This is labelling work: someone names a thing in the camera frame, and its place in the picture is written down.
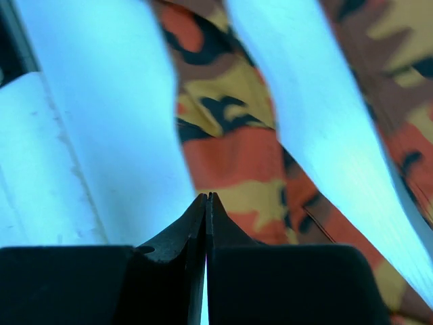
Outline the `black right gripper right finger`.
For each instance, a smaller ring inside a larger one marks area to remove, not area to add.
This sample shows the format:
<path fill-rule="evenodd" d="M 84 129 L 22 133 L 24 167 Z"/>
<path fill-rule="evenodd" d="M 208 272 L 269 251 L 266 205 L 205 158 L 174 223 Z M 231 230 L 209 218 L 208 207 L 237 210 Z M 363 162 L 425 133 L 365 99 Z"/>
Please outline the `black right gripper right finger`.
<path fill-rule="evenodd" d="M 354 247 L 270 246 L 249 237 L 217 194 L 206 202 L 211 324 L 389 324 L 372 270 Z"/>

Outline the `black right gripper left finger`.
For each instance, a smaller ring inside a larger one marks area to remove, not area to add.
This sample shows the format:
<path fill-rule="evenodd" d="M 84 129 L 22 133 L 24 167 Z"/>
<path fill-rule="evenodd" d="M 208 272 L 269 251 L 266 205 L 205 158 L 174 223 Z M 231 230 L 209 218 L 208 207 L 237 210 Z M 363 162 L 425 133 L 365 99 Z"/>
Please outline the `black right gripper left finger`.
<path fill-rule="evenodd" d="M 199 324 L 206 201 L 137 247 L 2 248 L 1 323 Z"/>

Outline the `orange camouflage trousers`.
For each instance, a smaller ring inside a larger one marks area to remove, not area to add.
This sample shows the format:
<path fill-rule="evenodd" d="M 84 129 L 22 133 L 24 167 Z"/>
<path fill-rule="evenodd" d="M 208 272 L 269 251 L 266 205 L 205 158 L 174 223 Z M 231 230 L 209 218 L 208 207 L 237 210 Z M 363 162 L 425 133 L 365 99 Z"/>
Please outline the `orange camouflage trousers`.
<path fill-rule="evenodd" d="M 198 192 L 216 192 L 266 244 L 358 248 L 393 324 L 432 308 L 317 189 L 279 143 L 265 80 L 222 1 L 152 1 L 177 70 L 177 131 Z M 432 226 L 432 2 L 322 1 L 380 137 L 423 224 Z"/>

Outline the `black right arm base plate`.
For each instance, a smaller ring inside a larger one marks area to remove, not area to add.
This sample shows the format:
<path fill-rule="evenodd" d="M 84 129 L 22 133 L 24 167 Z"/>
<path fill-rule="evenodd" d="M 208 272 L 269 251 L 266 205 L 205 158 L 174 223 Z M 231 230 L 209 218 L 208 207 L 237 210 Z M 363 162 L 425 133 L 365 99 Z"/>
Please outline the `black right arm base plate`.
<path fill-rule="evenodd" d="M 1 0 L 1 87 L 39 65 L 15 1 Z"/>

